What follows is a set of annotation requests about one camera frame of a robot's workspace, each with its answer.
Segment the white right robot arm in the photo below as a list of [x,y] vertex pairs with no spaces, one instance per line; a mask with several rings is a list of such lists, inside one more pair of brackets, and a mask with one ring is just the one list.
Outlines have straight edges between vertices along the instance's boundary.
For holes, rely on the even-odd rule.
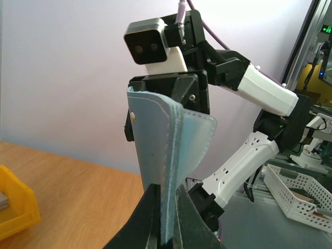
[[124,132],[135,143],[144,188],[161,187],[165,237],[173,234],[175,191],[202,161],[215,133],[210,85],[261,108],[241,147],[189,191],[212,231],[218,230],[218,219],[236,190],[267,160],[300,141],[311,104],[240,53],[214,49],[204,32],[200,13],[190,10],[132,22],[124,34],[134,62],[147,70],[129,81]]

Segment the teal card holder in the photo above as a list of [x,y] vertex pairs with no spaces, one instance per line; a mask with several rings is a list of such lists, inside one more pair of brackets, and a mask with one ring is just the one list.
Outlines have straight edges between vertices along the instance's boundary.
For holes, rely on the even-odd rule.
[[127,89],[129,118],[143,187],[160,185],[160,239],[174,235],[176,191],[204,158],[217,127],[211,115],[185,109],[168,96]]

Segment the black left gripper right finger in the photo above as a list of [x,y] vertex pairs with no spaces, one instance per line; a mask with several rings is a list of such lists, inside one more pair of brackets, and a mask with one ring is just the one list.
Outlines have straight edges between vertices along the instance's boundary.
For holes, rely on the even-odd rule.
[[183,185],[176,193],[175,248],[225,248],[204,223]]

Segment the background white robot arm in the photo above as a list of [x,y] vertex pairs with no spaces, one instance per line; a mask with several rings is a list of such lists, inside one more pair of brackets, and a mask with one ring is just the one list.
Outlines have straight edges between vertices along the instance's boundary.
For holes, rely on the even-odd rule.
[[306,125],[301,143],[311,139],[309,144],[303,145],[299,156],[290,158],[300,167],[318,172],[325,172],[322,165],[320,146],[324,141],[331,142],[331,107],[314,105],[309,114],[312,119]]

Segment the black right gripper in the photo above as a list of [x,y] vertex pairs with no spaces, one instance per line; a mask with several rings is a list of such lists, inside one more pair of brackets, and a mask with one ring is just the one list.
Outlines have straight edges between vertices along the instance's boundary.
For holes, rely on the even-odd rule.
[[134,91],[163,94],[179,102],[185,109],[209,114],[210,102],[206,72],[180,72],[136,76],[129,81]]

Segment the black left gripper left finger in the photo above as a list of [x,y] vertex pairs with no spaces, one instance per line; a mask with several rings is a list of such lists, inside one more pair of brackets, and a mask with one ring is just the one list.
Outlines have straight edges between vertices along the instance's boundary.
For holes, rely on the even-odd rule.
[[159,246],[160,185],[150,184],[128,221],[104,248],[158,249]]

